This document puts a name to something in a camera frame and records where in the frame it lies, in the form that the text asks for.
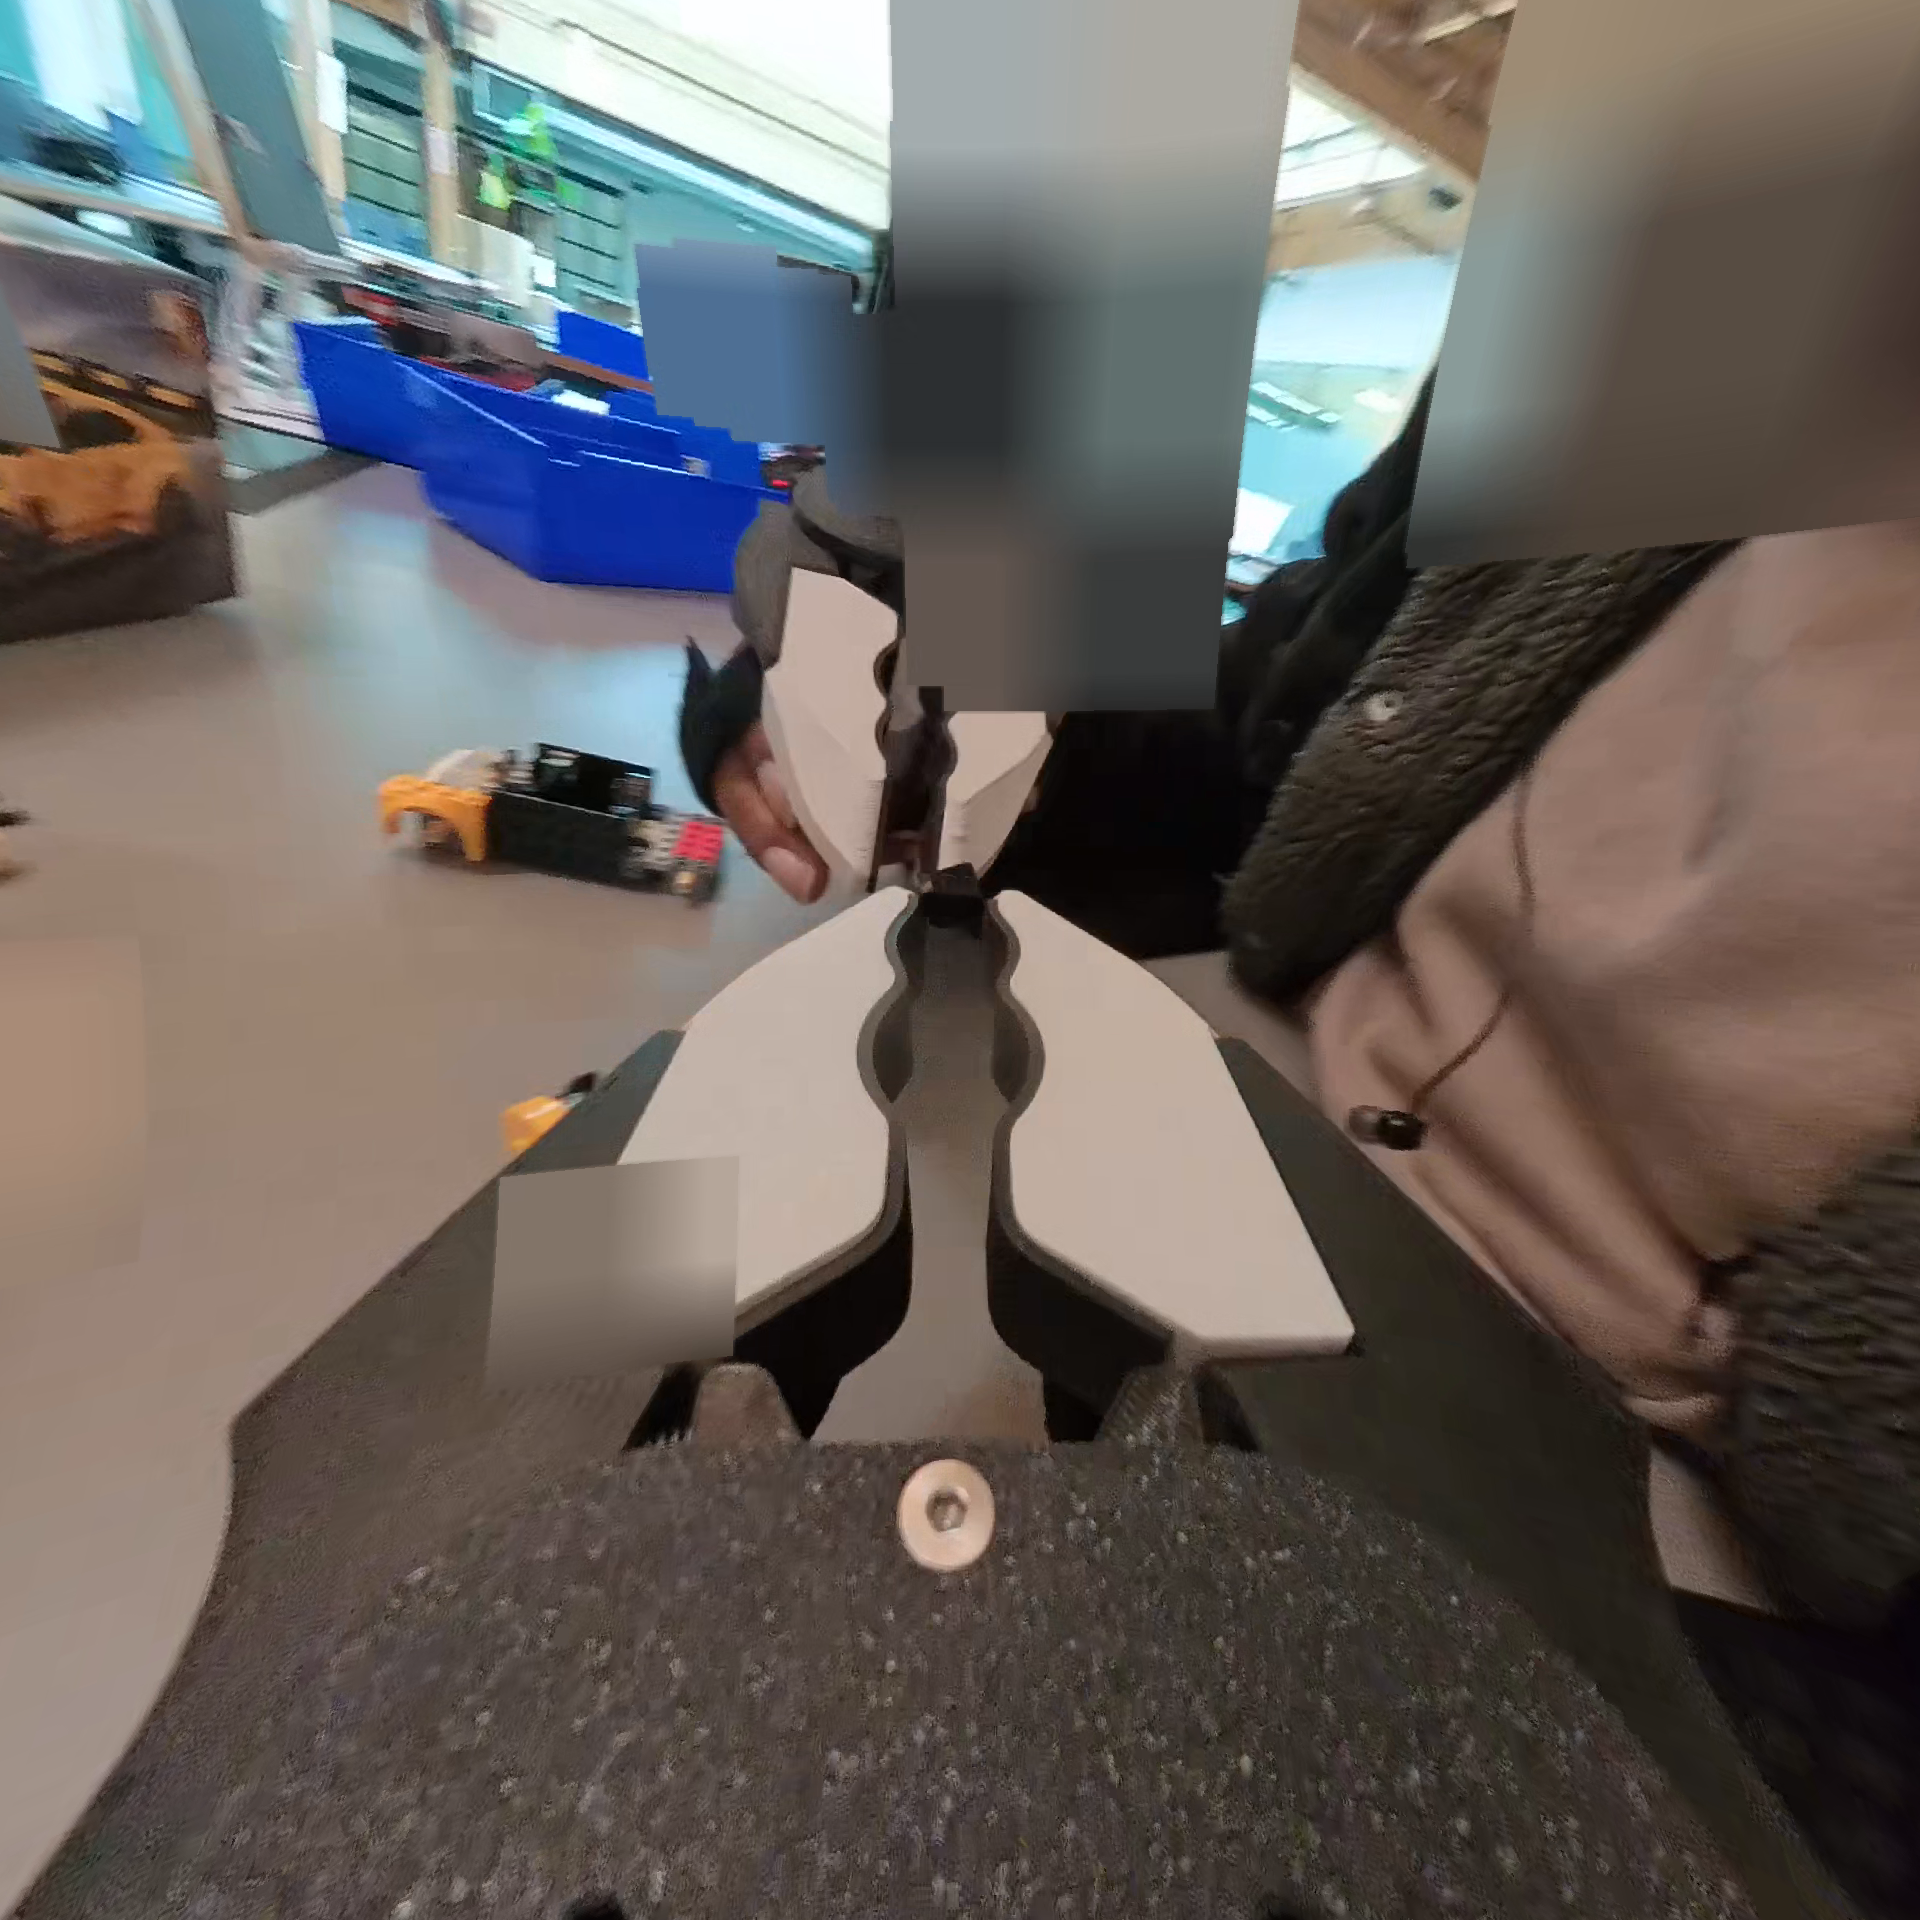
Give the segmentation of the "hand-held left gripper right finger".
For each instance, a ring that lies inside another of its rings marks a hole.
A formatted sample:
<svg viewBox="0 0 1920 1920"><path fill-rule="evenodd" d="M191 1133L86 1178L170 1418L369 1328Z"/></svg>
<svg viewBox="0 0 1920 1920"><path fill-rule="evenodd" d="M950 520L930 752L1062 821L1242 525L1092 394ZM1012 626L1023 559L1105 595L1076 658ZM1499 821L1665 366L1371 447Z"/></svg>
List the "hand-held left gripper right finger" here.
<svg viewBox="0 0 1920 1920"><path fill-rule="evenodd" d="M1034 1045L1010 1095L1016 1244L1196 1360L1342 1355L1353 1318L1212 1026L1043 903L992 900Z"/></svg>

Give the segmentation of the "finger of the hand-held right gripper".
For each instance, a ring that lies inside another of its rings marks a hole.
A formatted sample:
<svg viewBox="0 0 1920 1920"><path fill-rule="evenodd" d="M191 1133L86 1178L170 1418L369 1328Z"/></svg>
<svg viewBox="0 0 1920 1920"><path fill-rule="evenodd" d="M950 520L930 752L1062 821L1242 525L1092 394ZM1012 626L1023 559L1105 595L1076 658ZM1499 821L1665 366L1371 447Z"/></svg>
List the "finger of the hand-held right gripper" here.
<svg viewBox="0 0 1920 1920"><path fill-rule="evenodd" d="M902 623L849 581L801 570L787 590L779 656L761 680L761 724L801 832L833 895L922 886L883 843Z"/></svg>
<svg viewBox="0 0 1920 1920"><path fill-rule="evenodd" d="M1050 756L1040 711L936 711L923 718L922 876L985 876L1019 824Z"/></svg>

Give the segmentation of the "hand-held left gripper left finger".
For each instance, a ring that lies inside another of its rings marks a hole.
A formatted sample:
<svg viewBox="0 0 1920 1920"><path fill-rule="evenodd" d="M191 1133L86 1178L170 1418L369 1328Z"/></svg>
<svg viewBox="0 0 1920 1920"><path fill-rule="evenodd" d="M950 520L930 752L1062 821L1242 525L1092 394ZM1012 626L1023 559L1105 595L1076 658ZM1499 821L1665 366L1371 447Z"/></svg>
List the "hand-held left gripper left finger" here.
<svg viewBox="0 0 1920 1920"><path fill-rule="evenodd" d="M905 886L768 954L680 1035L618 1158L734 1167L734 1324L759 1328L872 1259L905 1199L881 1031L905 1002Z"/></svg>

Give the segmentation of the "black lego car chassis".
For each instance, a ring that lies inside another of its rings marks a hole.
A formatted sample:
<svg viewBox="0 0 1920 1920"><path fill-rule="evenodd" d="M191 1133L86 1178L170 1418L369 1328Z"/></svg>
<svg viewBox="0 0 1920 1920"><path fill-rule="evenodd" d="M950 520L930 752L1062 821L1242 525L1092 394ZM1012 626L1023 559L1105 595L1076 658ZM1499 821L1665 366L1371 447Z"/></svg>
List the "black lego car chassis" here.
<svg viewBox="0 0 1920 1920"><path fill-rule="evenodd" d="M663 806L649 765L554 743L449 752L388 776L375 808L432 858L689 906L715 899L729 843L721 821Z"/></svg>

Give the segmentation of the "lego box with car picture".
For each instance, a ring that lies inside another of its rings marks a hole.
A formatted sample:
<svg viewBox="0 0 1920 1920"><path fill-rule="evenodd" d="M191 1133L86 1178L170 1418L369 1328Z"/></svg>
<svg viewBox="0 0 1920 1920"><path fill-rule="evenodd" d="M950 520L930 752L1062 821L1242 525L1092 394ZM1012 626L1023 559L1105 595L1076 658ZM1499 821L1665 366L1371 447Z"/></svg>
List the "lego box with car picture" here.
<svg viewBox="0 0 1920 1920"><path fill-rule="evenodd" d="M3 643L239 595L202 286L4 198Z"/></svg>

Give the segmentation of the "person's right hand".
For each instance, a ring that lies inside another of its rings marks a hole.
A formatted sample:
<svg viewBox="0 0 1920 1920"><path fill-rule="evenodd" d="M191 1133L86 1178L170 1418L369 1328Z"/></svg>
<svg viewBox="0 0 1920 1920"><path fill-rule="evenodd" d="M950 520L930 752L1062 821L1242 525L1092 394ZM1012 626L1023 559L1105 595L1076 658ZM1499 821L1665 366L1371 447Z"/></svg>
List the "person's right hand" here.
<svg viewBox="0 0 1920 1920"><path fill-rule="evenodd" d="M719 758L712 808L782 893L799 906L816 906L828 893L828 867L801 827L764 724L748 726Z"/></svg>

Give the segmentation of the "blue plastic bin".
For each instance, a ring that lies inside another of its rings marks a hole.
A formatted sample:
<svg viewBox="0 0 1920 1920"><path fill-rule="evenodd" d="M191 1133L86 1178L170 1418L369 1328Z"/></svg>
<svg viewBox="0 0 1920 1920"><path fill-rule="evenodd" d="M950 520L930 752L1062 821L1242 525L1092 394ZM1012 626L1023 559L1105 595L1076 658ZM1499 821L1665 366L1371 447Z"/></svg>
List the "blue plastic bin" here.
<svg viewBox="0 0 1920 1920"><path fill-rule="evenodd" d="M425 503L552 584L726 591L778 492L754 444L404 363Z"/></svg>
<svg viewBox="0 0 1920 1920"><path fill-rule="evenodd" d="M419 474L439 370L393 349L369 318L300 319L292 334L324 444Z"/></svg>

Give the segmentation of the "pale pink hoodie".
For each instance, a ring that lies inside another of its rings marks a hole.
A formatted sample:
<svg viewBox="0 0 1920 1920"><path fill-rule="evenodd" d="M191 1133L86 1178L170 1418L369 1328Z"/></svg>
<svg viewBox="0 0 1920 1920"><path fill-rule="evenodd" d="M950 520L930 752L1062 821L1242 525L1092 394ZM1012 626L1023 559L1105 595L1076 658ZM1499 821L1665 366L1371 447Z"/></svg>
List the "pale pink hoodie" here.
<svg viewBox="0 0 1920 1920"><path fill-rule="evenodd" d="M1919 536L1743 543L1312 1003L1323 1107L1763 1579L1915 1597Z"/></svg>

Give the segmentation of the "dark hoodie drawstring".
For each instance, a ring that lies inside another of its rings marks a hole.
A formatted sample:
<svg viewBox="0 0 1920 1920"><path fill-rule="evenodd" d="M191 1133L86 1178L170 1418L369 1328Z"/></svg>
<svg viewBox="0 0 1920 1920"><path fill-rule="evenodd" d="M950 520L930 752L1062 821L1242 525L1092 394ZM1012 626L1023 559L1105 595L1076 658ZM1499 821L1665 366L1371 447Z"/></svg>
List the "dark hoodie drawstring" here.
<svg viewBox="0 0 1920 1920"><path fill-rule="evenodd" d="M1431 1066L1400 1104L1361 1102L1348 1107L1342 1119L1348 1138L1393 1155L1418 1155L1430 1136L1433 1102L1490 1045L1513 1003L1516 984L1513 976L1502 981L1475 1031L1455 1045L1440 1062Z"/></svg>

